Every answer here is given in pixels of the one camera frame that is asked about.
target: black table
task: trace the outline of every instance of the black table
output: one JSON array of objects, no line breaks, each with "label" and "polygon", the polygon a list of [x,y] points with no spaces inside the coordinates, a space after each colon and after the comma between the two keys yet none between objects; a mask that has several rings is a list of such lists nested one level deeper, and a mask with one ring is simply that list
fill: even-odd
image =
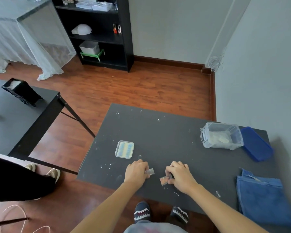
[{"label": "black table", "polygon": [[[190,197],[173,185],[160,184],[159,178],[165,176],[165,167],[172,161],[182,161],[189,165],[198,183],[212,194],[218,191],[223,202],[238,210],[236,176],[241,174],[240,168],[256,176],[279,178],[275,159],[254,162],[242,148],[234,151],[204,148],[199,130],[206,122],[209,121],[111,104],[77,179],[117,189],[124,181],[127,165],[142,158],[154,168],[155,175],[145,181],[137,195],[204,214]],[[266,131],[255,131],[269,142]],[[131,159],[115,156],[120,140],[135,144]],[[273,232],[278,229],[291,232],[283,227],[265,228]]]},{"label": "black table", "polygon": [[74,116],[71,117],[93,136],[94,133],[62,98],[60,92],[32,87],[42,98],[36,106],[26,105],[18,98],[1,88],[6,81],[0,80],[0,154],[31,161],[51,168],[78,174],[30,157],[29,155],[54,122],[61,110],[66,107]]}]

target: blue towel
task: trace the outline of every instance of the blue towel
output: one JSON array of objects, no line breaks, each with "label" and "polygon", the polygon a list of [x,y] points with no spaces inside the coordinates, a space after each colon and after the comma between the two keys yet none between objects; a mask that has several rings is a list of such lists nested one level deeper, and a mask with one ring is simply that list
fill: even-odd
[{"label": "blue towel", "polygon": [[291,208],[280,179],[254,176],[243,169],[237,176],[239,211],[256,223],[291,227]]}]

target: blue plastic lid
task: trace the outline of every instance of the blue plastic lid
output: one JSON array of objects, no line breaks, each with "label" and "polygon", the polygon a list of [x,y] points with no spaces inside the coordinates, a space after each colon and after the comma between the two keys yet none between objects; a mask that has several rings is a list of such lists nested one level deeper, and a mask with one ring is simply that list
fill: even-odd
[{"label": "blue plastic lid", "polygon": [[241,129],[244,139],[244,149],[254,161],[264,161],[270,158],[274,150],[251,127]]}]

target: white curtain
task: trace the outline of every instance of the white curtain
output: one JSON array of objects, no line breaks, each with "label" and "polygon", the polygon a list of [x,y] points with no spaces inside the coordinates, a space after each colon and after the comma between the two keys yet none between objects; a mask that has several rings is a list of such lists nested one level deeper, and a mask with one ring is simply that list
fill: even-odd
[{"label": "white curtain", "polygon": [[62,74],[75,55],[50,0],[0,0],[0,69],[7,61],[33,64],[42,69],[38,80],[43,80]]}]

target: foot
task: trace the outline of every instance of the foot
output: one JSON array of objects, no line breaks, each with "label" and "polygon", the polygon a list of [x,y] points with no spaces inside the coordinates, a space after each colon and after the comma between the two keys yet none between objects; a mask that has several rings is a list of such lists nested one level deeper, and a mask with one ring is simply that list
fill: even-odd
[{"label": "foot", "polygon": [[60,170],[53,168],[46,174],[46,176],[51,176],[51,177],[55,178],[55,180],[56,180],[55,183],[56,183],[59,179],[59,176],[60,176]]},{"label": "foot", "polygon": [[142,201],[137,204],[134,213],[134,220],[135,223],[139,222],[140,220],[151,221],[150,206],[147,202]]},{"label": "foot", "polygon": [[183,224],[187,224],[187,222],[189,221],[187,211],[176,206],[172,208],[170,215],[177,218]]},{"label": "foot", "polygon": [[27,164],[25,168],[29,169],[30,171],[36,171],[36,165],[34,163]]}]

